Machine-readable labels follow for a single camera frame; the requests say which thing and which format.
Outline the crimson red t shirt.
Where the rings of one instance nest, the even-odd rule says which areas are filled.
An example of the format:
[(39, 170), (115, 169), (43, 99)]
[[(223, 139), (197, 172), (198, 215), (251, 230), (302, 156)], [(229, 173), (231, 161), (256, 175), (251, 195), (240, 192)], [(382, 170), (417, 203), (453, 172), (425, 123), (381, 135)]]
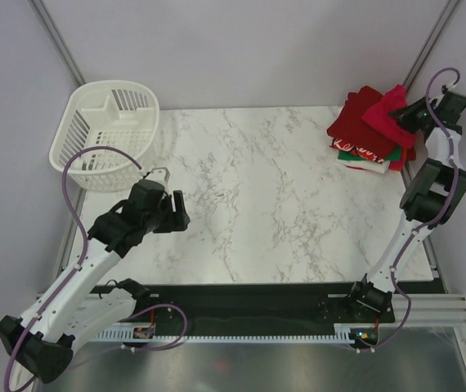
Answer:
[(402, 85), (396, 85), (378, 103), (370, 106), (361, 119), (381, 136), (400, 147), (410, 149), (414, 146), (415, 136), (398, 125), (392, 116), (392, 112), (406, 107), (406, 89)]

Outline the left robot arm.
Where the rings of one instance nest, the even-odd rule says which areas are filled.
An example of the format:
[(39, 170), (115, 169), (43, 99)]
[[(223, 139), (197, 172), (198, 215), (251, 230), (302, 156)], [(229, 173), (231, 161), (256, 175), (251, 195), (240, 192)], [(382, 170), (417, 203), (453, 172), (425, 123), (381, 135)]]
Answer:
[(88, 295), (147, 234), (188, 228), (183, 193), (167, 191), (164, 180), (139, 180), (127, 198), (98, 216), (85, 231), (83, 250), (21, 316), (0, 321), (0, 339), (9, 364), (48, 384), (70, 365), (85, 343), (120, 320), (141, 321), (150, 314), (147, 290), (126, 278), (92, 303)]

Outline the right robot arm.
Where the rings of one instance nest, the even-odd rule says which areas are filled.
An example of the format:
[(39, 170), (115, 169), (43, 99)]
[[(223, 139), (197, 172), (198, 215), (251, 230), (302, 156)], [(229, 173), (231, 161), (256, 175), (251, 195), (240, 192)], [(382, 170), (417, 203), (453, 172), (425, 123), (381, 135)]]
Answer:
[(386, 250), (348, 295), (345, 308), (351, 319), (361, 322), (391, 310), (397, 279), (418, 246), (450, 219), (465, 195), (458, 124), (465, 109), (466, 96), (446, 90), (439, 99), (422, 98), (388, 115), (402, 130), (423, 133), (428, 157), (401, 199), (401, 219)]

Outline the green folded shirt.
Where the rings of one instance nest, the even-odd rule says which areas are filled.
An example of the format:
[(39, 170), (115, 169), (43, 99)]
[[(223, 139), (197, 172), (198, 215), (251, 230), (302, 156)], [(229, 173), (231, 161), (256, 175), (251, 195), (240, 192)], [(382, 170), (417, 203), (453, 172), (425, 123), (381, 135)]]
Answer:
[(344, 161), (370, 161), (373, 163), (382, 164), (383, 162), (398, 162), (401, 160), (402, 149), (396, 147), (386, 158), (380, 158), (377, 154), (370, 152), (367, 149), (353, 147), (351, 150), (338, 151), (338, 159)]

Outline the orange folded shirt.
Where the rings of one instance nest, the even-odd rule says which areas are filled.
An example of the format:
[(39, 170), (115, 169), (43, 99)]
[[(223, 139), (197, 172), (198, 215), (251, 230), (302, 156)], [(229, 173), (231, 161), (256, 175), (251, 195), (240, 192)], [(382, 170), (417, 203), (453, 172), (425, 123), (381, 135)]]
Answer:
[(416, 151), (414, 148), (404, 148), (397, 146), (391, 155), (388, 156), (389, 170), (401, 172), (409, 161), (416, 159)]

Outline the white folded shirt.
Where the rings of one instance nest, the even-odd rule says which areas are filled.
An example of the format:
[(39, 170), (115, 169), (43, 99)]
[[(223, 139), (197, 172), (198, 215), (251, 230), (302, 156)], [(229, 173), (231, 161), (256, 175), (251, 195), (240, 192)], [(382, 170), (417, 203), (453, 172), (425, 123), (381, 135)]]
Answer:
[(343, 165), (351, 169), (375, 172), (378, 174), (385, 174), (389, 168), (387, 162), (376, 163), (376, 162), (369, 161), (369, 160), (355, 161), (355, 160), (342, 160), (339, 158), (336, 158), (334, 161), (340, 165)]

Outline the dark red folded shirt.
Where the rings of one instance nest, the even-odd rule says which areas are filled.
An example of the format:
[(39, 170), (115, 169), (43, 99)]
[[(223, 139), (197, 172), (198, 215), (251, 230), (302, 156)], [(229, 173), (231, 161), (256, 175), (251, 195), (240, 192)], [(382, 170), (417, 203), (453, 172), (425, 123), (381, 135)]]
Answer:
[(328, 127), (327, 135), (368, 150), (379, 158), (387, 158), (397, 144), (362, 119), (367, 109), (379, 103), (382, 97), (382, 93), (369, 86), (349, 92), (342, 111)]

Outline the red patterned folded shirt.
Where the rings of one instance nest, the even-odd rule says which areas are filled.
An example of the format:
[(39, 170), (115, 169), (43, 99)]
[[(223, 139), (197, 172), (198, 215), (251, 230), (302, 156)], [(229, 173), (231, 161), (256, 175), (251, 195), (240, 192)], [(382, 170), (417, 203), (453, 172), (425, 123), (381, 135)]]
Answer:
[(370, 161), (381, 164), (384, 162), (377, 154), (358, 147), (342, 139), (332, 139), (330, 147), (338, 151), (338, 159), (343, 161)]

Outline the white plastic laundry basket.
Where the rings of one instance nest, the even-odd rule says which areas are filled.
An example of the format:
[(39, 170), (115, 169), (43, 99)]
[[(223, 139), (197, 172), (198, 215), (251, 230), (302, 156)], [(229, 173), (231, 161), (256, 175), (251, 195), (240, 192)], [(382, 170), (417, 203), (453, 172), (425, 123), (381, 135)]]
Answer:
[(96, 150), (76, 158), (69, 177), (93, 192), (128, 189), (148, 172), (160, 155), (159, 101), (148, 87), (137, 82), (103, 80), (89, 82), (69, 98), (49, 152), (50, 164), (62, 172), (82, 149), (109, 146), (130, 155)]

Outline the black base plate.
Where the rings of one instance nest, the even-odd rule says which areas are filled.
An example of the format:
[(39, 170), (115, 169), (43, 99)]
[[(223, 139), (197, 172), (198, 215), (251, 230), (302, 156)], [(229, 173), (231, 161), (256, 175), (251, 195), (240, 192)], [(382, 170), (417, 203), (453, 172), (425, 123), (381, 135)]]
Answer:
[(335, 324), (394, 323), (385, 314), (351, 307), (350, 283), (274, 283), (134, 286), (137, 321), (175, 335), (269, 335), (332, 332)]

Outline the aluminium frame rail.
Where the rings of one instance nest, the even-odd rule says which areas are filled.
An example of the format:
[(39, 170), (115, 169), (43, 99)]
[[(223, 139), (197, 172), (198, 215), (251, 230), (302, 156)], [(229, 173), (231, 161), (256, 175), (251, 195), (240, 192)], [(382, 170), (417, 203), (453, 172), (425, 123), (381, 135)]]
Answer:
[(405, 327), (465, 327), (462, 294), (409, 294), (411, 309)]

